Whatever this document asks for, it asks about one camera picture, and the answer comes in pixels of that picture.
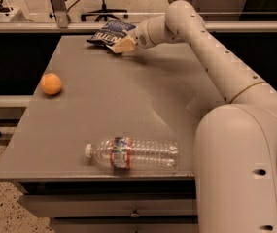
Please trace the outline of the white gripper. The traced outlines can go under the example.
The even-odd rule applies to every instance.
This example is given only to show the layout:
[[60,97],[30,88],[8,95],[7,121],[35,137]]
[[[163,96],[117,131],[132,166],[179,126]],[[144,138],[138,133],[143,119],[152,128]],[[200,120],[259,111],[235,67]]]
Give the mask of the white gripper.
[[[161,17],[154,17],[139,23],[133,36],[138,46],[147,49],[162,42],[164,22]],[[136,43],[131,37],[126,37],[112,46],[113,53],[123,53],[135,50]]]

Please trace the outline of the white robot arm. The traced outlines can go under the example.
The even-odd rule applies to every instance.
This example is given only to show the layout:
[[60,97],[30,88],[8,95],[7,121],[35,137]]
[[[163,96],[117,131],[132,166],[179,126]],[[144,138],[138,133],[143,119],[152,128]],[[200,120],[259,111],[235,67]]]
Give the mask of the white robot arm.
[[194,140],[199,233],[277,233],[277,91],[179,0],[138,24],[115,53],[182,40],[224,104],[200,121]]

